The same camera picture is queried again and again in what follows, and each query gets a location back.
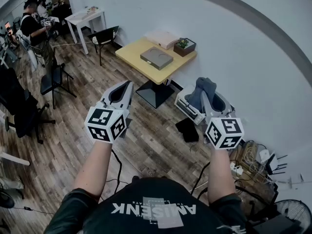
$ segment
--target potted plant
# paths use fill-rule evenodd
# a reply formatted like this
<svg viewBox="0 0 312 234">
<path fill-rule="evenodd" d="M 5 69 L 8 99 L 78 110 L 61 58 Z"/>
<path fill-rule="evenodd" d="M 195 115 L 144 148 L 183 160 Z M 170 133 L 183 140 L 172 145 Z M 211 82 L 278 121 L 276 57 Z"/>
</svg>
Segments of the potted plant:
<svg viewBox="0 0 312 234">
<path fill-rule="evenodd" d="M 195 50 L 196 43 L 188 38 L 180 38 L 174 46 L 174 52 L 184 57 Z"/>
</svg>

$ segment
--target yellow table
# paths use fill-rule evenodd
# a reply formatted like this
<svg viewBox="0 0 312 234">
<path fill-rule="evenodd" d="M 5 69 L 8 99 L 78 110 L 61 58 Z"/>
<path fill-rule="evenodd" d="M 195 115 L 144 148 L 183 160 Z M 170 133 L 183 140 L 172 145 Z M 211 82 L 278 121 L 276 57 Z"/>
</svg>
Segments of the yellow table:
<svg viewBox="0 0 312 234">
<path fill-rule="evenodd" d="M 169 63 L 162 70 L 158 70 L 142 60 L 140 54 L 152 47 L 159 48 L 161 51 L 172 56 L 174 58 L 173 62 Z M 182 57 L 174 52 L 173 47 L 165 50 L 148 41 L 145 37 L 116 51 L 117 57 L 134 67 L 149 79 L 149 81 L 141 86 L 136 92 L 155 108 L 161 105 L 174 92 L 171 87 L 165 86 L 163 82 L 180 67 L 194 59 L 196 55 L 197 52 L 193 51 L 185 57 Z"/>
</svg>

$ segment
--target power strip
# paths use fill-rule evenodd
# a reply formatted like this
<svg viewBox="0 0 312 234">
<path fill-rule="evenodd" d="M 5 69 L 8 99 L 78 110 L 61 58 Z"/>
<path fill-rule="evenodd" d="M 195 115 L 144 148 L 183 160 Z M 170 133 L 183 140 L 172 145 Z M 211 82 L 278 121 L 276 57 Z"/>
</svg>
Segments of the power strip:
<svg viewBox="0 0 312 234">
<path fill-rule="evenodd" d="M 241 166 L 235 166 L 235 163 L 231 162 L 230 164 L 231 172 L 234 178 L 239 178 L 242 176 L 244 170 Z"/>
</svg>

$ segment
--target forearm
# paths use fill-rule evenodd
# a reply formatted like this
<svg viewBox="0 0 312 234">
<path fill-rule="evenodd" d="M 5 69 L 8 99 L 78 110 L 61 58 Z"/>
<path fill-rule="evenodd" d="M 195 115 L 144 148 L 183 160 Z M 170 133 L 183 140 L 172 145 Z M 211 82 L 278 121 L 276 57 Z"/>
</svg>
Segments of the forearm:
<svg viewBox="0 0 312 234">
<path fill-rule="evenodd" d="M 43 32 L 45 32 L 46 29 L 45 28 L 41 28 L 39 30 L 36 30 L 35 32 L 31 33 L 30 36 L 31 37 L 36 37 L 36 36 L 39 36 L 41 35 Z"/>
<path fill-rule="evenodd" d="M 74 189 L 82 188 L 99 199 L 105 186 L 111 152 L 111 144 L 96 141 L 76 177 Z"/>
<path fill-rule="evenodd" d="M 209 167 L 208 200 L 216 200 L 235 193 L 235 184 L 230 169 L 230 158 L 226 150 L 212 150 Z"/>
</svg>

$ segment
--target green plant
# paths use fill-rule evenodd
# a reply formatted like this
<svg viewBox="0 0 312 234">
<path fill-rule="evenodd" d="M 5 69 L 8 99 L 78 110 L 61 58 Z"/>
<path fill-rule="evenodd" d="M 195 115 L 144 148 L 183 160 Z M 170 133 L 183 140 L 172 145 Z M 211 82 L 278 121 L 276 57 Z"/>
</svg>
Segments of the green plant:
<svg viewBox="0 0 312 234">
<path fill-rule="evenodd" d="M 182 49 L 185 49 L 188 43 L 189 40 L 187 40 L 186 38 L 180 38 L 179 41 L 177 42 L 177 46 L 179 46 Z"/>
</svg>

